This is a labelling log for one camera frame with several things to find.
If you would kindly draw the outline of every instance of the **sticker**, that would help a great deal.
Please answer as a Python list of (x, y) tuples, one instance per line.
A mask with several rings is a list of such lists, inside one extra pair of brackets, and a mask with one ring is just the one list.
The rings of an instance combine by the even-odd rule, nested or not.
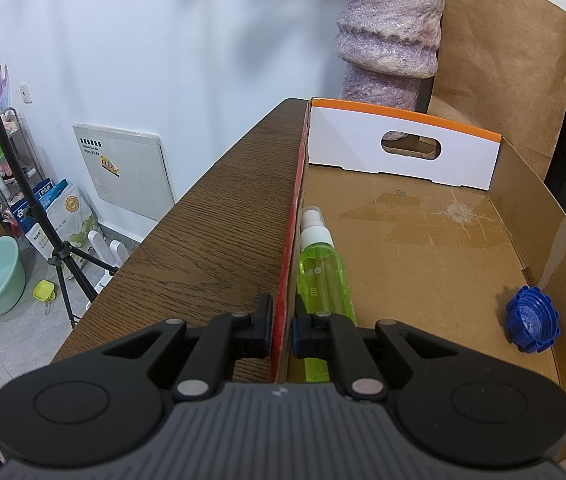
[(116, 176), (120, 176), (118, 174), (118, 168), (112, 164), (112, 161), (109, 160), (106, 156), (100, 156), (100, 164), (103, 168), (109, 171), (109, 173), (115, 174)]
[(76, 213), (79, 210), (79, 199), (75, 196), (69, 196), (65, 199), (65, 209), (70, 213)]

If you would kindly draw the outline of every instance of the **yellow plastic item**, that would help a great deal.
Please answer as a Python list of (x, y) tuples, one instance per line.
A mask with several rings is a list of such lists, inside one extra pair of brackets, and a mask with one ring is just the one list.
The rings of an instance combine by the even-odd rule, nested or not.
[(34, 287), (32, 291), (32, 296), (40, 301), (53, 301), (56, 297), (54, 292), (54, 284), (48, 282), (47, 280), (41, 280), (38, 285)]

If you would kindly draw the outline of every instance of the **spray bottle cap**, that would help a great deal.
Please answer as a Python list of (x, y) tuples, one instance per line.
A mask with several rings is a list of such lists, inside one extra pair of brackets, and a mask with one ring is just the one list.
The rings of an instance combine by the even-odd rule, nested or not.
[(301, 231), (305, 231), (308, 227), (319, 225), (325, 227), (325, 220), (322, 217), (322, 212), (315, 205), (311, 205), (303, 209), (301, 215)]
[(301, 252), (319, 242), (334, 246), (320, 209), (315, 206), (306, 207), (301, 215)]

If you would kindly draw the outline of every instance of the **tripod stand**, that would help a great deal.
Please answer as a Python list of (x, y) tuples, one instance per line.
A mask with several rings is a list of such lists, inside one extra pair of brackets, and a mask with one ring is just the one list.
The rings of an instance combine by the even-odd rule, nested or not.
[(44, 232), (45, 236), (47, 236), (48, 240), (50, 241), (52, 247), (54, 248), (52, 251), (52, 257), (48, 260), (48, 263), (52, 266), (56, 267), (56, 273), (58, 275), (58, 279), (60, 282), (61, 292), (63, 294), (63, 301), (65, 303), (65, 307), (67, 309), (67, 315), (69, 316), (70, 323), (72, 328), (76, 325), (77, 317), (74, 316), (72, 312), (72, 308), (70, 306), (69, 297), (67, 295), (67, 288), (65, 285), (65, 281), (63, 278), (63, 269), (61, 268), (62, 264), (65, 264), (72, 274), (72, 276), (76, 279), (76, 282), (79, 284), (80, 288), (82, 289), (85, 296), (88, 298), (90, 302), (96, 300), (96, 290), (89, 282), (85, 274), (80, 270), (79, 265), (76, 261), (72, 258), (72, 253), (80, 256), (81, 258), (85, 258), (86, 260), (101, 266), (103, 269), (109, 271), (111, 274), (118, 270), (117, 267), (110, 266), (98, 258), (95, 258), (91, 254), (87, 254), (80, 249), (73, 247), (69, 242), (63, 242), (59, 237), (58, 233), (54, 229), (54, 226), (50, 222), (49, 218), (47, 217), (47, 213), (43, 206), (39, 203), (36, 199), (32, 188), (29, 185), (28, 178), (20, 166), (18, 158), (16, 157), (16, 153), (12, 147), (12, 143), (8, 137), (7, 131), (5, 130), (5, 126), (3, 125), (2, 118), (0, 116), (0, 146), (2, 147), (3, 153), (5, 154), (5, 158), (7, 159), (10, 168), (12, 168), (12, 172), (20, 190), (23, 193), (23, 196), (28, 201), (28, 207), (32, 219), (34, 222), (37, 222), (40, 226), (42, 231)]

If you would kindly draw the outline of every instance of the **wooden table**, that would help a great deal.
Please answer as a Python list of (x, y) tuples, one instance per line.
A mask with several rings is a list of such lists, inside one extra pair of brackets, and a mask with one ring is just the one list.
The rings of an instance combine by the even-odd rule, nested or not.
[[(169, 317), (201, 326), (276, 303), (306, 101), (288, 99), (254, 126), (164, 216), (98, 295), (54, 360)], [(237, 363), (264, 381), (269, 363)]]

